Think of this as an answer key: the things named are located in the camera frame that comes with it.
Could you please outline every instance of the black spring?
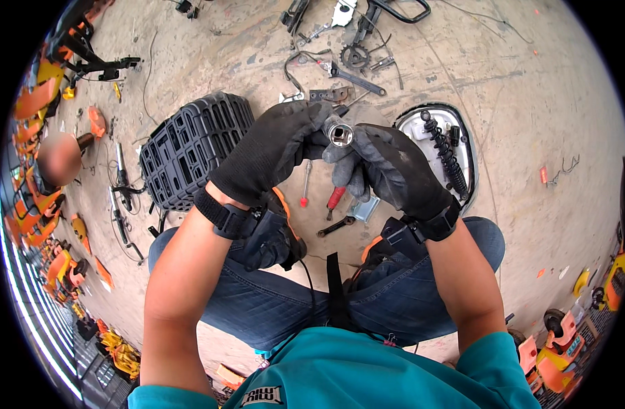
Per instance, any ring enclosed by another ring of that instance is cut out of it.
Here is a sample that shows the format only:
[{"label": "black spring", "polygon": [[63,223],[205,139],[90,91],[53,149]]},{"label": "black spring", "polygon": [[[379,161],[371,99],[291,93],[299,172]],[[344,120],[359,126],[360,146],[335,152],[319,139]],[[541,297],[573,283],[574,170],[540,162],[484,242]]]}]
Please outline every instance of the black spring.
[{"label": "black spring", "polygon": [[447,138],[442,135],[442,129],[437,126],[437,121],[427,110],[422,112],[421,117],[425,122],[423,129],[426,132],[430,132],[432,135],[431,141],[435,141],[433,148],[438,150],[437,155],[442,160],[442,166],[444,166],[444,170],[447,172],[449,182],[461,199],[466,199],[467,182],[465,182],[465,176],[462,174],[462,169],[453,154],[451,146],[447,142]]}]

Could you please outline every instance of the chain ring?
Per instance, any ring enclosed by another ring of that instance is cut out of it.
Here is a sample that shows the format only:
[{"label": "chain ring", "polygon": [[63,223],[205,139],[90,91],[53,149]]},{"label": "chain ring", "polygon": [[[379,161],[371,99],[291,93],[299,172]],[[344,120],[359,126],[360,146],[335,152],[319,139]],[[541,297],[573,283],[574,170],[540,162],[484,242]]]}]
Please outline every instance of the chain ring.
[{"label": "chain ring", "polygon": [[361,45],[347,45],[340,52],[340,61],[347,68],[359,70],[369,64],[369,51]]}]

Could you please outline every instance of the black work glove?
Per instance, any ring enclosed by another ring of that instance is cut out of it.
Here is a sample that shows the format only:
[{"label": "black work glove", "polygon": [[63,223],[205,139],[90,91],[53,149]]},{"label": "black work glove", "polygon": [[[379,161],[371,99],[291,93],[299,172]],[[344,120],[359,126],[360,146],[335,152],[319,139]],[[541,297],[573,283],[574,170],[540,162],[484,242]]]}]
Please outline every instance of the black work glove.
[{"label": "black work glove", "polygon": [[345,148],[329,145],[324,161],[335,164],[335,186],[346,186],[358,200],[368,201],[371,185],[379,198],[421,221],[435,217],[452,201],[421,149],[393,127],[358,124],[353,143]]},{"label": "black work glove", "polygon": [[292,174],[303,159],[321,159],[328,138],[321,132],[333,112],[328,102],[279,103],[262,114],[210,180],[234,200],[250,207]]}]

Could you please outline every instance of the dirty floor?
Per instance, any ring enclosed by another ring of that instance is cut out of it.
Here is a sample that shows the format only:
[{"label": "dirty floor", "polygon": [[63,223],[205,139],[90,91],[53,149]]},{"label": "dirty floor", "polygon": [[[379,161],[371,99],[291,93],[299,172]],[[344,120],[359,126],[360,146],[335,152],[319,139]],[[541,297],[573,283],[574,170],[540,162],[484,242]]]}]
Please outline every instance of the dirty floor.
[{"label": "dirty floor", "polygon": [[[388,45],[404,89],[399,89],[394,66],[377,73],[367,70],[367,79],[388,93],[370,94],[354,106],[372,106],[389,122],[425,102],[446,102],[460,110],[476,141],[480,172],[478,197],[468,215],[488,217],[504,233],[506,253],[496,274],[506,315],[515,314],[511,326],[527,335],[538,334],[544,329],[541,318],[548,307],[569,308],[574,303],[571,288],[580,271],[607,265],[619,215],[625,120],[595,47],[560,1],[448,1],[508,21],[515,29],[474,18],[439,0],[429,0],[431,15],[414,25],[384,12],[377,26],[383,36],[392,34]],[[49,123],[49,129],[57,130],[64,121],[67,132],[81,134],[89,124],[87,114],[76,118],[77,110],[96,105],[113,128],[83,157],[79,175],[83,185],[67,186],[65,206],[68,215],[78,212],[83,217],[92,250],[115,281],[115,289],[108,292],[91,270],[83,304],[137,348],[142,348],[149,273],[146,263],[137,266],[128,257],[136,258],[133,252],[124,254],[110,223],[107,186],[115,174],[108,165],[115,157],[114,143],[122,144],[129,179],[140,187],[136,150],[180,106],[222,90],[246,97],[258,117],[278,102],[279,93],[294,94],[282,67],[290,55],[290,37],[279,22],[290,3],[205,1],[198,19],[189,21],[168,1],[117,0],[95,21],[92,45],[106,60],[142,58],[136,69],[121,72],[122,102],[117,101],[112,84],[82,80],[76,98],[62,101]],[[335,3],[313,1],[300,32],[310,33],[330,21]],[[415,2],[394,4],[408,15],[416,12]],[[366,3],[360,1],[358,9],[365,11]],[[354,36],[356,22],[357,14],[346,30],[326,31],[303,48],[313,52],[331,48],[337,58]],[[368,35],[364,44],[372,49],[380,41]],[[385,55],[383,50],[372,53],[372,62]],[[328,78],[313,61],[295,62],[290,71],[306,91],[350,85]],[[556,186],[540,183],[540,168],[546,166],[552,179],[563,158],[568,166],[573,156],[579,156],[579,164],[570,174],[561,175]],[[342,274],[351,275],[364,247],[397,213],[381,202],[368,225],[356,223],[317,238],[315,233],[328,224],[330,174],[330,166],[313,163],[307,208],[298,205],[304,166],[279,186],[292,209],[293,228],[308,243],[305,261],[317,289],[327,289],[324,260],[329,253],[339,251]],[[336,219],[346,210],[348,199],[340,203]],[[158,222],[155,212],[147,212],[150,203],[144,193],[135,203],[135,214],[122,210],[131,225],[130,240],[145,257],[153,241],[147,227]],[[166,227],[178,226],[184,216],[170,213]],[[61,223],[55,236],[73,243],[76,258],[86,257],[68,223]],[[284,275],[307,285],[300,267]],[[220,362],[245,375],[256,369],[253,350],[238,339],[203,323],[197,333],[201,359],[210,373]],[[438,361],[455,360],[455,334],[423,342],[417,353]]]}]

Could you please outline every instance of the printed logo on shirt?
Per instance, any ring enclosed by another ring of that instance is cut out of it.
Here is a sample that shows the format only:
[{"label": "printed logo on shirt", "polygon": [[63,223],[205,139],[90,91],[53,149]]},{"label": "printed logo on shirt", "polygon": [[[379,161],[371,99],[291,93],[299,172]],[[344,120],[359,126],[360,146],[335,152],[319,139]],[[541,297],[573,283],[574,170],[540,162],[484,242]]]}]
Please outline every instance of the printed logo on shirt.
[{"label": "printed logo on shirt", "polygon": [[251,403],[277,403],[283,405],[280,400],[280,388],[282,386],[263,386],[261,388],[255,388],[252,391],[248,391],[242,398],[242,404],[239,407],[245,405],[251,405]]}]

